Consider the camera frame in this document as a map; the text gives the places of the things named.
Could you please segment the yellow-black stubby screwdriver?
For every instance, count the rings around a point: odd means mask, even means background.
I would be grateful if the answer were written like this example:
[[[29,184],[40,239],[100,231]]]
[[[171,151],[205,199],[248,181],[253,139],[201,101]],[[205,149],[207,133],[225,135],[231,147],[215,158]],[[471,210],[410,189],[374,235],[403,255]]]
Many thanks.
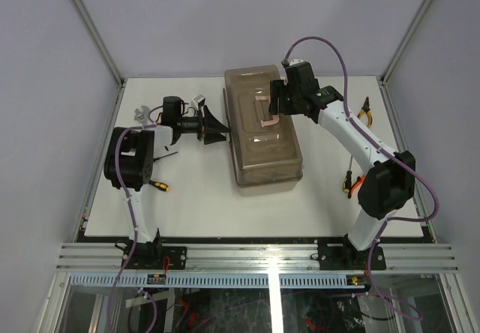
[[[170,191],[170,186],[168,184],[163,183],[163,182],[150,180],[149,184],[152,187],[158,189],[159,191],[163,191],[163,192],[169,192]]]

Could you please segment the aluminium mounting rail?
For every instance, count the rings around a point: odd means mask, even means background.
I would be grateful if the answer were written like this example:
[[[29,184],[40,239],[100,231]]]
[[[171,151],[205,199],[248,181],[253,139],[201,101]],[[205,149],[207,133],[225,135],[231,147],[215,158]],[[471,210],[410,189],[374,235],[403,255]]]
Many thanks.
[[[333,255],[317,244],[181,244],[171,263],[186,272],[318,272]],[[64,272],[115,272],[123,253],[113,243],[64,243],[56,269]],[[447,244],[380,244],[371,259],[386,274],[456,274],[460,266]]]

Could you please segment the yellow-black right screwdriver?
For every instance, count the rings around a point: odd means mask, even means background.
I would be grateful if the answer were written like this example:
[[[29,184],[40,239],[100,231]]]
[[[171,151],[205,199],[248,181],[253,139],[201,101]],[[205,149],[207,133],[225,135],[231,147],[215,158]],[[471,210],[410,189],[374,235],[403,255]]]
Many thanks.
[[[343,180],[343,186],[342,186],[342,189],[343,189],[343,192],[346,193],[346,194],[349,194],[352,190],[352,174],[353,174],[353,171],[352,171],[352,165],[353,165],[353,157],[350,157],[349,158],[349,166],[348,166],[348,169],[346,171],[346,175],[345,175],[345,178]]]

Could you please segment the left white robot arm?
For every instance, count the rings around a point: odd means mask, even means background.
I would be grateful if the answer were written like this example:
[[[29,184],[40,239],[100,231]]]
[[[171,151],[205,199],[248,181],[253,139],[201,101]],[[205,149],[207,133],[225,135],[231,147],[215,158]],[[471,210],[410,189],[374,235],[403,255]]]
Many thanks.
[[[156,269],[164,260],[164,250],[152,244],[159,236],[154,222],[150,190],[167,191],[152,175],[155,152],[174,147],[184,134],[193,134],[205,145],[227,140],[230,129],[213,116],[204,96],[190,103],[178,96],[167,96],[162,104],[148,111],[136,127],[115,127],[109,141],[103,175],[121,195],[130,218],[129,239],[144,244],[138,260]]]

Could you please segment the left aluminium frame post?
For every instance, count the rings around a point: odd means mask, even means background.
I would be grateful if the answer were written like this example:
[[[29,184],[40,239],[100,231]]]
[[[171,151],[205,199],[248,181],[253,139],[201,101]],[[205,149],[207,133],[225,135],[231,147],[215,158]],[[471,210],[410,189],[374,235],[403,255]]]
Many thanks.
[[[101,37],[101,34],[98,31],[98,28],[95,25],[95,22],[92,19],[91,14],[89,13],[84,1],[70,0],[70,3],[73,5],[73,8],[79,17],[83,28],[85,29],[87,35],[93,43],[97,54],[100,56],[100,59],[108,70],[110,76],[118,86],[122,86],[125,78],[123,77],[117,64],[114,62],[113,57],[111,56],[110,51],[108,50],[107,45],[104,42],[104,39]]]

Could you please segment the pink toolbox carry handle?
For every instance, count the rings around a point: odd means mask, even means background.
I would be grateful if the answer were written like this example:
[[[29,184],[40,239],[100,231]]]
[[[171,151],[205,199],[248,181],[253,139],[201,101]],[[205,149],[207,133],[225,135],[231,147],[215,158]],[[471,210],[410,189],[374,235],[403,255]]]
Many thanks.
[[[262,128],[271,127],[280,122],[279,115],[272,115],[269,112],[270,103],[271,98],[269,96],[255,96],[256,113],[257,115],[262,114],[262,117],[259,119]]]

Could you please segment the red-handled adjustable wrench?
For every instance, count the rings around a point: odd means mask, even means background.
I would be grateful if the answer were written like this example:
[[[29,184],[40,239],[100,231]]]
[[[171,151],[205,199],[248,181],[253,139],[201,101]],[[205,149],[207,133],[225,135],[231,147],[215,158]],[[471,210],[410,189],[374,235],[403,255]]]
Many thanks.
[[[134,120],[143,127],[150,125],[152,123],[150,120],[150,109],[147,106],[136,108],[134,111]]]

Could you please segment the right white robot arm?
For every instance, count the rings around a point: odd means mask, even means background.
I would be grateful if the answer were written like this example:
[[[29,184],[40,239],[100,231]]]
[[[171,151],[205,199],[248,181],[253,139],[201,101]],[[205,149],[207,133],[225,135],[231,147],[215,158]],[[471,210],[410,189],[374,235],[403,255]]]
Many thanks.
[[[361,211],[342,250],[343,263],[358,269],[368,261],[368,248],[383,224],[414,195],[416,160],[381,142],[350,112],[346,98],[334,87],[320,87],[311,64],[300,59],[283,63],[286,77],[270,84],[272,115],[303,115],[326,129],[361,168],[364,181],[357,198]]]

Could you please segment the aluminium frame post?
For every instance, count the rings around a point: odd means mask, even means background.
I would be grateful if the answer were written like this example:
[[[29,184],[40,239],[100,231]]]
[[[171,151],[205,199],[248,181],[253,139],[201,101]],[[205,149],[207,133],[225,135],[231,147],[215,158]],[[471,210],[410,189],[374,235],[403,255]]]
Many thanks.
[[[427,13],[434,1],[435,0],[421,0],[421,3],[413,15],[413,18],[411,19],[406,31],[404,32],[403,37],[394,51],[393,56],[389,60],[382,74],[379,76],[379,81],[381,82],[382,86],[386,86],[388,84],[388,81],[395,72],[396,67],[407,51],[407,48],[409,47],[424,18],[427,16]]]
[[[70,0],[70,3],[73,5],[73,8],[79,17],[83,28],[85,29],[87,35],[93,43],[97,54],[100,56],[100,59],[108,70],[110,76],[118,86],[122,86],[125,78],[123,77],[117,64],[114,62],[113,57],[111,56],[110,51],[108,50],[107,45],[104,42],[104,39],[101,37],[101,34],[98,31],[98,28],[95,25],[95,22],[92,19],[91,14],[89,13],[84,1]]]

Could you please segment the right aluminium frame post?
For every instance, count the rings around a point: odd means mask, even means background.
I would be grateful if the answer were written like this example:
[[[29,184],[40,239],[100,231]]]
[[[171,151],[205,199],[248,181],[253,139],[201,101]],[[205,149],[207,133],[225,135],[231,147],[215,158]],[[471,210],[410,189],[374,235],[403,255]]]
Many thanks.
[[[424,18],[427,16],[427,13],[434,1],[435,0],[421,0],[421,3],[413,15],[413,18],[411,19],[406,31],[404,32],[403,37],[394,51],[393,56],[389,60],[382,74],[379,76],[379,81],[381,82],[382,86],[386,86],[388,84],[388,81],[395,72],[396,67],[407,51],[407,48],[409,47]]]

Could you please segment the beige toolbox with smoky lid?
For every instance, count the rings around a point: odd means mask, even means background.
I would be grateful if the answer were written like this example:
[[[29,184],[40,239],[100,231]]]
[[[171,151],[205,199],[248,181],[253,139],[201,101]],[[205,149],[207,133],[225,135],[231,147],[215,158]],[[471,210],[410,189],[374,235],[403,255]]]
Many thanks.
[[[281,78],[274,65],[227,70],[223,90],[235,182],[244,197],[291,191],[303,178],[303,157],[293,120],[261,127],[255,96],[270,97]]]

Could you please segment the orange-handled pliers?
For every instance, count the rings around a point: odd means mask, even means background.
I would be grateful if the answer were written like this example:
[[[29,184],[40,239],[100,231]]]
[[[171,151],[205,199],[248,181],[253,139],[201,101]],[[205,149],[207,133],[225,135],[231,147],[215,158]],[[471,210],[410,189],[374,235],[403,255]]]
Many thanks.
[[[365,180],[365,177],[363,175],[357,177],[356,182],[352,185],[352,187],[349,189],[349,193],[347,194],[347,197],[349,199],[352,198],[355,190],[361,187],[364,180]]]

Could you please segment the red-handled long screwdriver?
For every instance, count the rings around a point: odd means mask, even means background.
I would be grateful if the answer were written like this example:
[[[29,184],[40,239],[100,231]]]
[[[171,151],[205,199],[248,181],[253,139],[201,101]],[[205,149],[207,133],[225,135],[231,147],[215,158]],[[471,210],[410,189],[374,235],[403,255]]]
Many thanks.
[[[168,158],[168,157],[171,157],[171,156],[176,155],[176,154],[178,154],[177,151],[172,152],[172,153],[169,153],[169,154],[165,154],[165,155],[160,156],[160,157],[154,157],[154,158],[153,158],[153,161],[154,161],[154,162],[157,162],[157,161],[159,161],[159,160],[161,160],[161,159]]]

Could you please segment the yellow needle-nose pliers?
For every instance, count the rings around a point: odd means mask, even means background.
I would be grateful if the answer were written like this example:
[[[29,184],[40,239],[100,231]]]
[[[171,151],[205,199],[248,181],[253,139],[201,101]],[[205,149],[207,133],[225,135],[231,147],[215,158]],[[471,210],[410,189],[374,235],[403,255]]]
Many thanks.
[[[374,119],[373,119],[373,116],[372,116],[372,113],[371,113],[371,106],[370,106],[370,98],[369,97],[366,97],[364,99],[364,103],[361,107],[361,110],[359,111],[359,113],[357,115],[357,118],[361,119],[363,116],[365,116],[366,119],[367,119],[366,126],[368,128],[371,128],[372,125],[373,125]]]

